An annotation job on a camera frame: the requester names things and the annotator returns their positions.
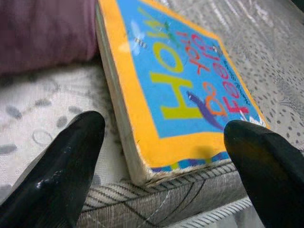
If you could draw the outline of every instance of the purple fabric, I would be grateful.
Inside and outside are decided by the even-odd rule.
[[[0,0],[0,75],[91,59],[95,0]]]

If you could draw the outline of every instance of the white fabric with gray pattern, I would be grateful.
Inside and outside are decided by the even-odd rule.
[[[304,148],[302,12],[289,0],[159,2],[222,38],[272,130]],[[203,227],[224,217],[250,227],[238,221],[250,202],[231,163],[153,188],[129,181],[100,65],[0,78],[0,198],[76,114],[96,110],[106,119],[105,140],[78,227],[164,227],[183,219],[181,227]]]

